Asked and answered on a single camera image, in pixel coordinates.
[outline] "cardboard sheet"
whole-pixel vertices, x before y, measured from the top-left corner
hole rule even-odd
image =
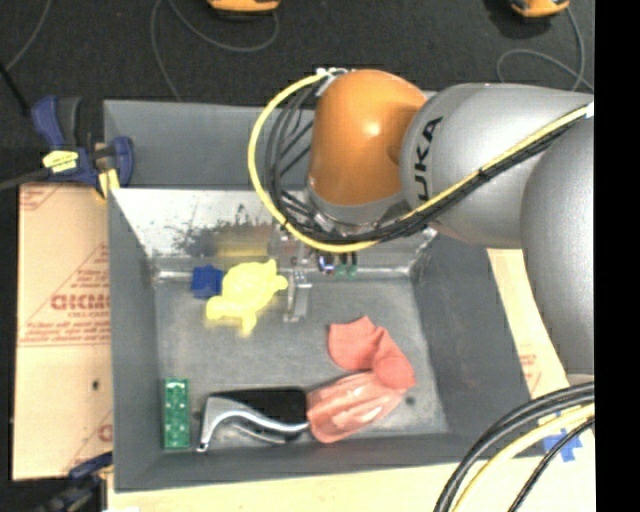
[[[19,204],[16,480],[64,476],[112,447],[106,203],[41,183]]]

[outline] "green circuit board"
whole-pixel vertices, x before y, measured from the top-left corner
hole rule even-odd
[[[164,447],[189,448],[191,421],[189,418],[189,380],[164,379]]]

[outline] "yellow toy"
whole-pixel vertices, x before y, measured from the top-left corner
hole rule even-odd
[[[242,334],[247,335],[258,321],[256,313],[271,301],[276,292],[285,290],[288,284],[285,277],[276,274],[275,260],[240,263],[224,276],[222,294],[207,302],[207,318],[240,318]]]

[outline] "pink object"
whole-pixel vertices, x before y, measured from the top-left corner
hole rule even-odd
[[[329,326],[331,359],[345,370],[370,370],[380,333],[368,316],[348,324]]]
[[[373,371],[382,382],[394,389],[405,390],[416,385],[413,366],[386,329],[382,329],[373,357]]]
[[[322,443],[354,434],[389,414],[404,391],[390,388],[373,372],[350,375],[307,394],[311,433]]]
[[[345,370],[373,370],[394,389],[415,386],[413,367],[384,327],[376,327],[367,316],[347,324],[332,324],[329,355]]]

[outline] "cable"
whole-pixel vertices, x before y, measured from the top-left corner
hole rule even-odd
[[[173,0],[167,0],[167,2],[169,3],[169,6],[173,9],[173,12],[176,14],[176,16],[185,25],[185,27],[187,27],[196,36],[198,36],[200,39],[204,40],[209,44],[212,44],[214,46],[217,46],[218,48],[221,48],[223,50],[227,50],[230,52],[238,52],[238,53],[259,52],[271,46],[271,44],[276,40],[276,38],[278,37],[278,34],[280,33],[280,19],[278,18],[278,14],[275,11],[271,11],[271,16],[273,18],[273,24],[274,24],[273,33],[271,34],[269,39],[267,39],[265,42],[255,46],[233,46],[230,44],[222,43],[220,41],[216,41],[215,39],[212,39],[207,35],[203,34],[198,29],[196,29],[191,23],[189,23],[189,21],[187,21],[184,15],[178,10],[176,5],[173,3]]]
[[[265,183],[267,189],[271,195],[265,191],[260,184],[260,178],[258,176],[257,166],[255,162],[255,154],[257,147],[258,136],[262,131],[262,128],[266,122],[266,119],[271,113],[288,97],[294,95],[297,91],[308,86],[317,86],[317,84],[326,78],[334,76],[332,72],[322,70],[316,75],[304,78],[290,85],[283,91],[281,91],[275,98],[273,98],[267,107],[262,111],[258,120],[254,124],[252,131],[252,137],[248,147],[248,166],[249,175],[251,181],[256,189],[256,192],[262,202],[265,204],[272,216],[282,224],[293,236],[300,241],[306,243],[314,249],[326,252],[355,252],[358,250],[366,249],[383,241],[393,240],[401,236],[409,236],[423,229],[429,221],[436,216],[440,215],[446,208],[460,201],[467,196],[473,190],[486,183],[490,179],[494,178],[501,172],[512,168],[517,163],[531,157],[532,155],[546,149],[549,144],[555,140],[559,135],[568,130],[575,123],[583,118],[590,117],[593,112],[593,103],[584,105],[568,114],[558,118],[552,123],[540,128],[535,133],[513,145],[507,151],[498,155],[493,160],[483,165],[480,169],[467,175],[457,183],[453,184],[440,194],[437,194],[429,201],[421,204],[411,212],[393,219],[391,222],[374,227],[359,234],[341,234],[337,232],[328,232],[322,228],[317,229],[311,226],[311,229],[305,228],[305,230],[296,229],[292,224],[299,222],[299,219],[294,215],[288,215],[287,211],[280,207],[281,193],[279,192],[279,173],[275,172],[280,168],[278,159],[281,158],[280,151],[282,150],[283,137],[291,137],[286,133],[286,127],[291,122],[292,113],[295,108],[299,108],[302,100],[298,97],[292,105],[285,106],[276,119],[274,129],[268,142],[266,168],[265,168]],[[276,144],[276,162],[275,165],[271,165],[272,152],[274,141],[279,138],[279,142]]]
[[[450,510],[453,499],[471,467],[501,439],[514,431],[522,431],[526,425],[550,414],[593,402],[594,392],[593,382],[573,386],[539,397],[506,414],[487,429],[460,461],[444,485],[434,511]]]
[[[29,48],[31,48],[31,45],[33,45],[34,41],[38,37],[38,34],[40,33],[40,30],[42,29],[42,26],[44,25],[45,20],[49,16],[49,11],[51,10],[52,3],[53,3],[53,0],[47,0],[47,3],[45,4],[44,9],[42,10],[42,14],[40,15],[40,19],[36,24],[36,28],[33,29],[31,36],[29,37],[29,39],[27,39],[27,42],[22,46],[22,48],[18,51],[18,53],[16,53],[13,59],[9,61],[9,64],[7,64],[6,66],[7,71],[10,71],[11,68],[15,66],[18,63],[18,61],[20,61],[20,59],[22,59],[24,54],[27,53]]]
[[[22,95],[16,84],[11,79],[9,71],[20,61],[20,59],[22,59],[24,54],[33,45],[34,41],[38,37],[38,34],[40,33],[40,30],[42,29],[42,26],[44,25],[45,20],[49,16],[49,11],[51,10],[52,3],[53,0],[47,0],[47,3],[42,10],[42,14],[40,14],[40,18],[38,19],[38,23],[36,23],[36,27],[33,29],[33,32],[31,33],[31,36],[29,36],[29,39],[27,39],[27,42],[22,46],[20,50],[18,50],[18,53],[15,54],[15,56],[9,61],[6,66],[3,65],[2,62],[0,62],[0,78],[4,80],[4,82],[7,84],[7,87],[9,87],[9,89],[11,90],[13,96],[20,105],[22,115],[25,117],[29,117],[31,107],[29,106],[29,103]]]
[[[547,469],[547,467],[549,466],[549,464],[551,463],[553,458],[569,442],[571,442],[572,439],[575,439],[580,434],[582,434],[582,432],[584,432],[588,428],[591,428],[591,426],[595,424],[595,421],[596,421],[595,417],[592,417],[592,418],[588,419],[587,421],[585,421],[584,423],[582,423],[581,425],[579,425],[578,427],[573,429],[571,432],[569,432],[562,439],[560,439],[560,441],[558,441],[553,446],[553,448],[551,450],[549,450],[545,454],[545,456],[542,458],[542,460],[540,461],[540,463],[538,464],[536,469],[534,469],[533,473],[531,474],[531,476],[529,477],[527,482],[524,484],[524,486],[522,487],[522,489],[518,493],[518,496],[516,496],[516,499],[513,501],[513,503],[511,504],[511,506],[509,507],[509,510],[507,512],[516,512],[516,510],[518,510],[520,508],[520,505],[522,505],[522,503],[524,502],[525,498],[531,492],[531,489],[533,489],[533,486],[538,481],[540,476],[542,476],[542,473],[545,471],[545,469]]]
[[[15,188],[19,185],[22,185],[24,183],[29,183],[31,181],[40,181],[40,180],[44,180],[49,176],[49,170],[48,169],[38,169],[36,171],[33,172],[28,172],[25,174],[22,174],[20,176],[16,176],[15,178],[10,178],[8,180],[5,181],[0,181],[0,192],[2,192],[3,190],[7,190],[10,188]]]
[[[465,487],[464,491],[460,495],[460,498],[456,502],[453,512],[459,512],[462,509],[462,505],[468,500],[471,492],[474,488],[478,486],[478,483],[482,481],[483,478],[491,472],[495,472],[495,468],[500,464],[504,463],[506,460],[509,460],[519,453],[523,452],[533,444],[537,443],[544,437],[557,432],[562,428],[567,428],[568,426],[573,426],[577,422],[583,422],[587,419],[590,419],[595,414],[595,405],[585,405],[580,407],[577,410],[573,410],[567,412],[566,414],[555,418],[554,420],[545,423],[530,432],[527,432],[523,436],[516,439],[513,443],[508,445],[506,448],[503,448],[500,452],[498,452],[493,458],[489,460],[478,473],[473,477],[471,482]]]
[[[294,92],[307,87],[308,85],[314,84],[316,82],[319,82],[320,80],[323,80],[327,77],[330,76],[330,72],[329,71],[319,71],[313,75],[310,75],[306,78],[303,78],[301,80],[298,80],[297,82],[291,84],[289,87],[287,87],[286,89],[280,91],[265,107],[265,109],[260,113],[260,115],[258,116],[258,119],[256,120],[253,129],[251,131],[251,137],[249,138],[249,144],[248,144],[248,149],[247,149],[247,153],[248,153],[248,166],[249,166],[249,177],[251,178],[251,183],[253,184],[253,188],[255,189],[256,193],[258,194],[258,197],[260,197],[260,200],[262,201],[262,203],[265,205],[265,207],[267,208],[267,210],[269,211],[269,213],[271,213],[271,215],[273,216],[274,219],[276,219],[280,224],[282,224],[282,226],[289,231],[289,233],[291,233],[293,236],[295,236],[298,240],[300,240],[301,242],[313,247],[314,249],[317,249],[319,251],[327,251],[327,252],[338,252],[338,253],[342,253],[342,252],[353,252],[353,251],[359,251],[362,249],[366,249],[367,247],[371,247],[372,245],[375,244],[375,242],[373,241],[369,241],[369,242],[360,242],[360,243],[355,243],[355,244],[349,244],[349,245],[335,245],[335,244],[327,244],[327,243],[323,243],[323,242],[318,242],[304,234],[302,234],[301,232],[299,232],[294,226],[292,226],[288,219],[282,214],[282,212],[280,212],[280,210],[278,210],[275,205],[273,204],[271,197],[266,193],[266,191],[264,190],[264,188],[262,187],[262,184],[260,183],[260,177],[258,175],[258,168],[256,165],[256,148],[258,145],[258,137],[262,131],[262,127],[264,126],[265,122],[267,121],[268,117],[271,115],[271,113],[276,109],[276,107],[282,103],[287,97],[289,97],[290,95],[292,95]]]
[[[150,30],[150,33],[151,33],[151,48],[153,50],[153,55],[154,55],[154,57],[156,59],[156,62],[158,63],[158,67],[160,68],[160,72],[162,73],[162,76],[163,76],[167,86],[169,87],[169,89],[171,89],[171,93],[176,98],[176,100],[183,101],[182,97],[178,93],[178,90],[176,89],[176,86],[174,85],[173,81],[169,77],[169,74],[167,73],[166,67],[165,67],[164,62],[162,60],[162,57],[160,56],[160,51],[158,50],[158,41],[157,41],[157,36],[156,36],[156,26],[157,26],[156,20],[157,20],[157,17],[158,17],[158,8],[160,7],[160,4],[162,3],[162,1],[163,0],[157,0],[156,3],[153,6],[153,9],[151,10],[151,17],[149,19],[149,30]],[[173,10],[173,12],[176,15],[176,17],[182,22],[182,24],[189,31],[191,31],[193,34],[198,36],[200,39],[202,39],[206,43],[214,45],[214,46],[216,46],[218,48],[221,48],[223,50],[227,50],[227,51],[230,51],[230,52],[254,53],[254,52],[258,52],[258,51],[264,50],[265,48],[271,46],[271,44],[276,40],[276,38],[278,37],[278,34],[280,33],[280,19],[278,18],[278,14],[275,11],[273,11],[271,13],[271,16],[273,18],[274,28],[273,28],[273,32],[272,32],[271,36],[269,37],[269,39],[267,39],[265,42],[260,43],[260,44],[258,44],[256,46],[243,47],[243,46],[229,45],[229,44],[226,44],[226,43],[222,43],[220,41],[216,41],[215,39],[212,39],[209,36],[207,36],[207,35],[203,34],[202,32],[200,32],[191,23],[189,23],[189,21],[185,18],[185,16],[182,14],[182,12],[176,7],[176,5],[173,2],[173,0],[166,0],[166,1],[169,4],[169,6],[171,7],[171,9]]]
[[[505,82],[505,79],[500,71],[500,68],[502,66],[502,63],[504,62],[504,60],[507,57],[511,57],[513,55],[528,55],[530,57],[536,57],[539,59],[543,59],[547,62],[550,62],[551,64],[554,64],[555,66],[558,66],[560,69],[562,69],[564,72],[572,75],[576,80],[573,84],[573,86],[571,87],[571,91],[575,91],[578,86],[580,84],[584,84],[591,92],[594,92],[594,88],[593,85],[591,85],[589,82],[587,82],[584,79],[584,66],[585,66],[585,62],[584,62],[584,38],[582,37],[582,32],[580,31],[580,27],[578,27],[578,23],[573,15],[573,12],[571,11],[571,8],[567,7],[566,9],[567,11],[567,16],[569,17],[569,21],[571,22],[571,26],[573,27],[573,31],[576,35],[576,42],[578,45],[578,62],[579,62],[579,71],[575,72],[574,70],[572,70],[570,67],[568,67],[567,65],[563,64],[562,62],[560,62],[557,59],[554,59],[553,57],[544,54],[542,52],[538,52],[535,50],[527,50],[527,49],[516,49],[516,50],[510,50],[506,53],[503,53],[500,58],[498,59],[498,63],[496,64],[496,75],[498,76],[498,79],[501,82]]]

